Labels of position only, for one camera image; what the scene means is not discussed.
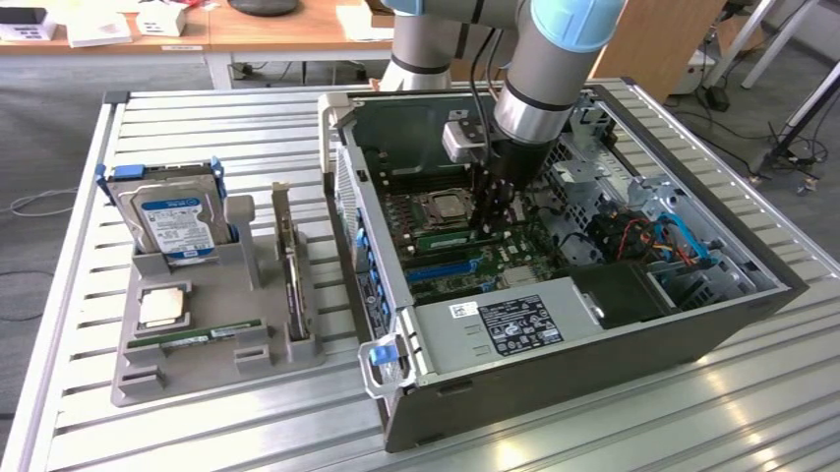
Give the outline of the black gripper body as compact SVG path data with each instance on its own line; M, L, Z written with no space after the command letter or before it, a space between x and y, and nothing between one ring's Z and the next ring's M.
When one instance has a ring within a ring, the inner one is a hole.
M487 168L494 178L515 191L523 190L542 171L555 144L555 140L538 145L513 139L493 141Z

